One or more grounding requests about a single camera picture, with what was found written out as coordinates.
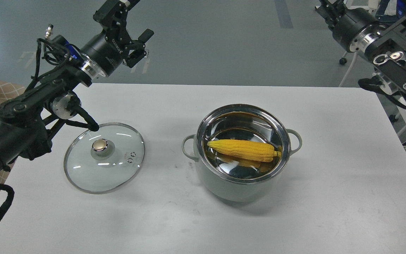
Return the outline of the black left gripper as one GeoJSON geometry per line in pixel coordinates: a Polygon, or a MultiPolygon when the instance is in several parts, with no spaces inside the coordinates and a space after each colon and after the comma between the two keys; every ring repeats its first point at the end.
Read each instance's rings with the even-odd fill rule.
{"type": "Polygon", "coordinates": [[[127,15],[139,0],[107,0],[92,16],[102,26],[82,48],[81,53],[92,60],[102,76],[110,76],[121,64],[133,68],[147,54],[146,43],[154,35],[146,29],[137,40],[127,30],[127,15]]]}

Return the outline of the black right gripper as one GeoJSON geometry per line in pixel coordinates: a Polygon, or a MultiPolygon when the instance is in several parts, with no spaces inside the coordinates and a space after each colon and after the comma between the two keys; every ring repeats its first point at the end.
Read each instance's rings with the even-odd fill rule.
{"type": "Polygon", "coordinates": [[[315,11],[325,21],[328,27],[333,27],[334,40],[347,52],[353,53],[355,48],[351,45],[356,37],[367,27],[376,26],[379,21],[363,8],[347,9],[343,0],[320,0],[320,5],[315,6],[315,11]]]}

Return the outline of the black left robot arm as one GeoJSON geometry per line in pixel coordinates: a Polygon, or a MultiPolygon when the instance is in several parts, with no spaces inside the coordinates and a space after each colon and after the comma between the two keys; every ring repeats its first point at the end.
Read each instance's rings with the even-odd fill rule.
{"type": "MultiPolygon", "coordinates": [[[[137,0],[107,0],[93,15],[103,30],[82,48],[63,36],[52,37],[49,24],[37,39],[36,70],[23,94],[0,104],[0,172],[10,171],[16,158],[34,160],[50,153],[52,139],[69,125],[98,131],[99,125],[82,108],[74,89],[108,77],[121,65],[133,68],[147,54],[146,42],[154,35],[146,29],[132,39],[127,16],[137,0]]],[[[10,208],[14,190],[0,183],[7,198],[0,206],[0,222],[10,208]]]]}

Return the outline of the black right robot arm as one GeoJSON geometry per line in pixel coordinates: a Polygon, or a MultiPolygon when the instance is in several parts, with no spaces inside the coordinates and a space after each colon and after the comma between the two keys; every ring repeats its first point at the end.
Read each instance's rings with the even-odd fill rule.
{"type": "Polygon", "coordinates": [[[334,40],[346,52],[358,53],[374,66],[374,77],[360,79],[359,86],[406,110],[406,11],[386,25],[363,8],[348,9],[342,0],[320,3],[316,11],[334,40]]]}

